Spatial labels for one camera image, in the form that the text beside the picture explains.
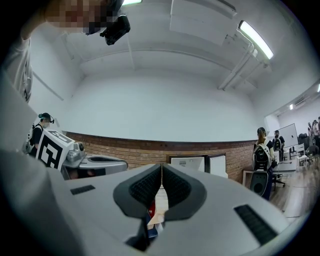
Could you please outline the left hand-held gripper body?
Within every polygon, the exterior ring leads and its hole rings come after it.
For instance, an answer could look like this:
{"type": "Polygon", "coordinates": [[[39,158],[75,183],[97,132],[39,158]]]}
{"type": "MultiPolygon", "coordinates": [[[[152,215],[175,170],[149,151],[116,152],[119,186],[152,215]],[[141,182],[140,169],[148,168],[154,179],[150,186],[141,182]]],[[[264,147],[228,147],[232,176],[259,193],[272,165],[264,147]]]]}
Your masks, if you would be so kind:
{"type": "Polygon", "coordinates": [[[105,175],[102,167],[89,167],[84,145],[56,130],[44,130],[38,145],[36,159],[46,167],[60,171],[65,180],[105,175]]]}

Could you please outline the long ceiling light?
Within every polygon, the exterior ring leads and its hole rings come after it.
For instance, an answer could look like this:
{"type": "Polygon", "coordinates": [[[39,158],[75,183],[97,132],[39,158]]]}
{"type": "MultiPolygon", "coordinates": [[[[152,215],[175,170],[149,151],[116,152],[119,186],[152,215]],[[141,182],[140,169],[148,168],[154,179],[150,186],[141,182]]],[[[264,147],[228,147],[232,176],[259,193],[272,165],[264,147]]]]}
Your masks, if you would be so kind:
{"type": "Polygon", "coordinates": [[[274,53],[272,52],[269,45],[249,23],[242,20],[238,28],[242,33],[248,36],[260,50],[262,50],[263,54],[267,57],[268,60],[271,60],[273,58],[274,53]]]}

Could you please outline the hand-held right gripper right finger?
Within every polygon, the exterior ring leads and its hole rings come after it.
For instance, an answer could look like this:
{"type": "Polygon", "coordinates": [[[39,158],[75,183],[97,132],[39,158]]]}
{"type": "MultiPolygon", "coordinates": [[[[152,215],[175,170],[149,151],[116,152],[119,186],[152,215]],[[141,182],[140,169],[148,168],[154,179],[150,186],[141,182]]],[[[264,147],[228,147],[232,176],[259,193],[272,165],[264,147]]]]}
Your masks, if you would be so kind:
{"type": "Polygon", "coordinates": [[[274,256],[290,241],[284,215],[233,180],[164,164],[163,186],[179,200],[151,256],[274,256]]]}

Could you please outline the black office chair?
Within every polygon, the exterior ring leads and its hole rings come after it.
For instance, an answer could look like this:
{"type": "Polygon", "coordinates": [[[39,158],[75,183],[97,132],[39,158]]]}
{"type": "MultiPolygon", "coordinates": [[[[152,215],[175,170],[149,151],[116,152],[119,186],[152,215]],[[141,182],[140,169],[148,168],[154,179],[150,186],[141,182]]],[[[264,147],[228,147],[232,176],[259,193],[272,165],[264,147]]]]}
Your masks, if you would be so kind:
{"type": "Polygon", "coordinates": [[[319,153],[319,147],[316,145],[310,145],[305,151],[305,155],[307,156],[308,160],[315,161],[316,164],[318,163],[319,153]]]}

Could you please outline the white whiteboard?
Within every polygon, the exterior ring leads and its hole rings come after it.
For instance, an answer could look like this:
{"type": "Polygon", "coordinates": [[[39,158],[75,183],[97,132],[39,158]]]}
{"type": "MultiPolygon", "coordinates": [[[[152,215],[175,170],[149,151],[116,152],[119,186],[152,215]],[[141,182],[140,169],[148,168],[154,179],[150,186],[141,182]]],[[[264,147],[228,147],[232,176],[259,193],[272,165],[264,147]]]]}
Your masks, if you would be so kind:
{"type": "Polygon", "coordinates": [[[298,145],[298,135],[294,123],[280,128],[279,135],[283,137],[286,148],[298,145]]]}

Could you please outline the person's light grey shirt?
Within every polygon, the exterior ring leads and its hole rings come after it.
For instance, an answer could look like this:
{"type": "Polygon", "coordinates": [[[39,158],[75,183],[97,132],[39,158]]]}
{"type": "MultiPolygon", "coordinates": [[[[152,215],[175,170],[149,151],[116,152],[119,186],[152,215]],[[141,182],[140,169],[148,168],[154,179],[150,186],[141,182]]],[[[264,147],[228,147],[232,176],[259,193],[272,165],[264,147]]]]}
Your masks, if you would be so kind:
{"type": "Polygon", "coordinates": [[[18,37],[10,46],[3,66],[11,85],[28,103],[32,94],[33,70],[30,59],[31,38],[18,37]]]}

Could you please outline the grey hard-shell case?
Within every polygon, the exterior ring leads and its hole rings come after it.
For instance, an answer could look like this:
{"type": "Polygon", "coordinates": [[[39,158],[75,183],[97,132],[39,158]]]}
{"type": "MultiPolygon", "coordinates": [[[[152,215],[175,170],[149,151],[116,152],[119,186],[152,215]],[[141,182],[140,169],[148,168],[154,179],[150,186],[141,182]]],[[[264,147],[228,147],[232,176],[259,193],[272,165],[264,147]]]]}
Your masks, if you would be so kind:
{"type": "Polygon", "coordinates": [[[267,171],[254,171],[251,177],[249,189],[258,196],[262,197],[267,190],[269,180],[270,177],[267,171]]]}

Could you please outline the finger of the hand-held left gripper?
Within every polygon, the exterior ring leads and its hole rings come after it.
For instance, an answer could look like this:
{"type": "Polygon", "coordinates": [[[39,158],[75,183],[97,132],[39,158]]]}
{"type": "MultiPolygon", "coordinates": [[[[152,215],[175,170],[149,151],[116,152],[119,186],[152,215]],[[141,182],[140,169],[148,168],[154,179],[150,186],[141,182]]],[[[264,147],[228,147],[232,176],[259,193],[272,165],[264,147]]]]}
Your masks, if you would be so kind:
{"type": "Polygon", "coordinates": [[[79,171],[83,170],[88,175],[110,175],[124,172],[128,168],[128,163],[120,158],[87,154],[79,165],[79,171]]]}

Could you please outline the white ceiling pipes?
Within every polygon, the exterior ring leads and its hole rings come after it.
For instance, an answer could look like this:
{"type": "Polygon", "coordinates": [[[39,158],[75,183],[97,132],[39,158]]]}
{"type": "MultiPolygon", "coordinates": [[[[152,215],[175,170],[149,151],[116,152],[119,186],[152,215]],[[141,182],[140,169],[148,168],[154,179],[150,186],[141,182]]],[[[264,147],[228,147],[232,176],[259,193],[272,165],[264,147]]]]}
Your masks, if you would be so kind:
{"type": "Polygon", "coordinates": [[[218,86],[219,90],[226,90],[233,80],[241,74],[243,69],[245,68],[246,64],[250,60],[251,57],[256,57],[257,50],[255,49],[254,44],[251,42],[246,51],[245,54],[241,57],[240,61],[236,64],[236,66],[233,68],[231,73],[225,78],[225,80],[218,86]]]}

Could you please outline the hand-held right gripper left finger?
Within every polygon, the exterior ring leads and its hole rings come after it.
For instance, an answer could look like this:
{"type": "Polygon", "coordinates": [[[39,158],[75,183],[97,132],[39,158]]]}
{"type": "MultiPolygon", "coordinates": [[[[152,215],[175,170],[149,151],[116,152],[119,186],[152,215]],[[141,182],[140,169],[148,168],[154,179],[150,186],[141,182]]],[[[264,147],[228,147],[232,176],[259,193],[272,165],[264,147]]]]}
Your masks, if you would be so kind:
{"type": "Polygon", "coordinates": [[[66,180],[79,209],[121,245],[153,252],[147,231],[147,211],[161,186],[161,165],[149,164],[106,176],[66,180]]]}

